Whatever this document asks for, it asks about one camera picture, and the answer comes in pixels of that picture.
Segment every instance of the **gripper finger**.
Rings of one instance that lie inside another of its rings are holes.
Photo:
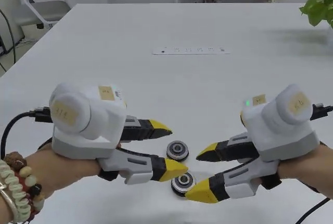
[[[217,203],[229,199],[225,191],[224,173],[217,173],[200,181],[185,194],[185,197],[188,200],[203,203]]]
[[[172,134],[172,131],[158,121],[127,116],[120,142],[157,139],[170,134]]]
[[[119,171],[126,184],[168,181],[183,175],[188,168],[174,160],[156,155],[116,148],[109,158],[99,159],[103,171]]]
[[[228,141],[216,142],[209,145],[198,156],[201,161],[231,161],[242,159],[253,159],[259,156],[247,133],[231,137]]]
[[[258,157],[199,182],[185,196],[204,203],[254,196],[262,183],[261,178],[274,175],[278,163],[278,160],[267,163]]]

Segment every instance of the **paper label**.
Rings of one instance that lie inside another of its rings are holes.
[[[263,103],[266,103],[266,95],[265,94],[257,95],[257,96],[252,98],[253,106],[260,105],[260,104],[263,104]]]
[[[103,101],[114,101],[113,90],[110,86],[98,86],[100,99]]]
[[[74,109],[66,106],[65,104],[59,101],[55,101],[53,103],[51,112],[53,117],[68,124],[69,126],[75,125],[76,118],[79,115]]]
[[[295,116],[302,113],[310,104],[307,96],[303,92],[299,92],[291,98],[288,109]]]

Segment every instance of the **ball bearing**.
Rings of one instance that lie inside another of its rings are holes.
[[[180,197],[185,197],[186,192],[193,188],[196,184],[196,178],[190,172],[171,180],[171,188],[173,192]]]
[[[172,160],[184,161],[189,155],[188,147],[181,141],[171,142],[166,148],[166,155]]]

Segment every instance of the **table surface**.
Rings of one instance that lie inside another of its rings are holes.
[[[315,103],[333,103],[333,54],[328,26],[312,28],[299,4],[77,5],[0,79],[0,132],[15,115],[46,105],[55,86],[111,82],[119,85],[128,114],[157,119],[174,134],[125,148],[165,155],[184,141],[191,171],[205,175],[237,162],[210,164],[195,156],[210,143],[244,132],[239,121],[247,96],[276,95],[299,84]],[[223,46],[229,55],[155,56],[156,47]],[[333,144],[332,118],[313,122]],[[8,151],[33,152],[52,126],[22,119]],[[56,223],[290,223],[318,201],[295,180],[255,197],[202,204],[177,198],[170,182],[127,186],[123,179],[88,178],[55,193],[35,224]],[[327,223],[332,203],[304,223]]]

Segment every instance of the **white power strip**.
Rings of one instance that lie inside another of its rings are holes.
[[[153,55],[220,55],[230,54],[222,47],[161,47],[152,51]]]

